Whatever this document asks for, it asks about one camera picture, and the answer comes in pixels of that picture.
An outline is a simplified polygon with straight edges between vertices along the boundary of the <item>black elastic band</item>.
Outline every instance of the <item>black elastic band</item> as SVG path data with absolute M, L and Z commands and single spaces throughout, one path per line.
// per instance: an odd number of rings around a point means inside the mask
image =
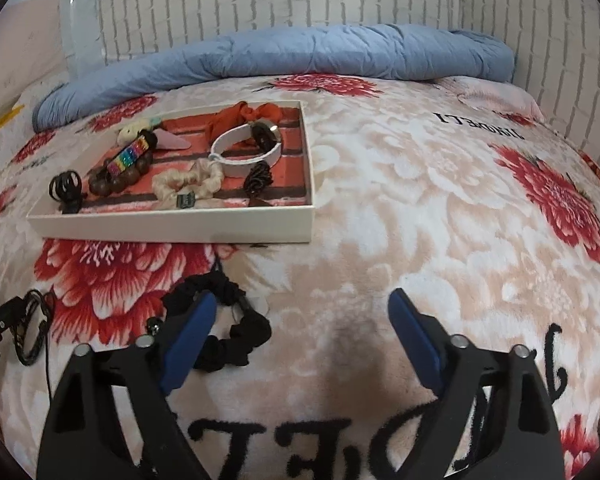
M 203 290 L 215 295 L 220 303 L 229 306 L 237 304 L 242 311 L 242 319 L 231 327 L 229 339 L 208 336 L 193 367 L 205 372 L 215 372 L 227 364 L 246 366 L 253 349 L 271 338 L 271 325 L 266 317 L 251 307 L 246 293 L 237 283 L 229 280 L 222 272 L 221 265 L 214 265 L 213 270 L 206 274 L 185 278 L 173 292 L 165 294 L 162 304 L 167 310 L 167 318 L 186 311 L 195 295 Z

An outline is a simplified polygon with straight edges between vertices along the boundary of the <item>wooden bead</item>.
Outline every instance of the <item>wooden bead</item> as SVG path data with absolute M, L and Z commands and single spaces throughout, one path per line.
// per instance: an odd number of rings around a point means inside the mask
M 114 193 L 123 192 L 125 190 L 125 187 L 126 187 L 126 181 L 124 178 L 122 178 L 121 175 L 115 176 L 111 179 L 111 190 Z
M 145 160 L 148 164 L 151 164 L 154 161 L 154 153 L 149 150 L 148 152 L 144 152 L 138 160 Z
M 89 182 L 89 191 L 96 196 L 109 196 L 111 194 L 111 186 L 105 180 L 96 179 L 93 182 Z
M 151 167 L 151 164 L 149 162 L 146 161 L 145 158 L 140 157 L 137 161 L 136 161 L 136 169 L 140 172 L 140 174 L 144 175 L 149 173 L 149 168 Z
M 138 137 L 140 135 L 144 136 L 144 139 L 146 140 L 147 144 L 149 145 L 150 150 L 154 150 L 155 147 L 158 145 L 158 137 L 156 137 L 152 131 L 142 130 L 140 132 L 140 134 L 138 135 Z
M 135 166 L 132 166 L 131 168 L 127 168 L 125 171 L 123 171 L 121 177 L 124 178 L 128 186 L 132 186 L 138 180 L 140 180 L 140 172 Z

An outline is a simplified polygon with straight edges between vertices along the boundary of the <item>white watch strap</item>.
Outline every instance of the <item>white watch strap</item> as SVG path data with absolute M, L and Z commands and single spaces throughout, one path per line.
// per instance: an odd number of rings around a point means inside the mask
M 236 142 L 247 140 L 251 138 L 251 125 L 243 124 L 237 128 L 232 128 L 228 132 L 225 132 L 219 136 L 215 142 L 211 145 L 211 153 L 209 154 L 210 160 L 218 160 L 222 164 L 222 170 L 224 176 L 235 176 L 235 177 L 246 177 L 251 168 L 257 163 L 264 160 L 270 168 L 280 160 L 282 155 L 282 143 L 277 142 L 276 145 L 267 153 L 255 156 L 253 158 L 247 158 L 243 160 L 231 160 L 230 158 L 224 158 L 222 154 L 232 147 Z

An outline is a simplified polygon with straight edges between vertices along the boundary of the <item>floral blanket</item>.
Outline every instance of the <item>floral blanket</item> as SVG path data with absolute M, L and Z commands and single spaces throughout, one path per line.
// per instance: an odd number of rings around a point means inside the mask
M 238 100 L 301 100 L 314 159 L 310 244 L 209 246 L 42 240 L 25 218 L 97 131 L 136 114 Z M 540 124 L 477 111 L 434 85 L 340 76 L 222 80 L 120 105 L 32 139 L 0 174 L 0 300 L 58 297 L 50 376 L 74 346 L 128 344 L 182 277 L 228 276 L 272 339 L 245 368 L 190 373 L 169 398 L 212 478 L 384 479 L 433 397 L 387 319 L 401 286 L 478 346 L 537 351 L 568 478 L 600 442 L 600 179 Z M 233 323 L 221 309 L 214 327 Z M 0 360 L 4 438 L 33 474 L 45 421 L 44 359 Z M 141 441 L 117 392 L 130 447 Z M 478 394 L 472 417 L 484 416 Z M 470 428 L 450 470 L 472 452 Z

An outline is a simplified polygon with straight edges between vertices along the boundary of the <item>screw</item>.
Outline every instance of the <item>screw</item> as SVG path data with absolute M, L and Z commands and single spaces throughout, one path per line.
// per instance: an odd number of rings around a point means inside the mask
M 157 336 L 158 332 L 162 328 L 163 321 L 159 317 L 150 317 L 146 320 L 144 327 L 146 328 L 146 332 L 152 336 Z
M 451 336 L 451 344 L 456 348 L 467 348 L 469 346 L 469 340 L 462 334 L 454 334 Z
M 87 343 L 82 343 L 74 348 L 74 355 L 78 357 L 84 357 L 89 352 L 91 352 L 91 346 Z
M 152 344 L 154 344 L 154 336 L 149 334 L 141 335 L 136 339 L 136 346 L 138 348 L 149 348 Z
M 524 345 L 514 345 L 513 351 L 516 353 L 516 355 L 518 357 L 522 357 L 523 359 L 525 357 L 529 357 L 529 354 L 531 354 L 531 352 L 529 351 L 529 348 L 527 348 Z

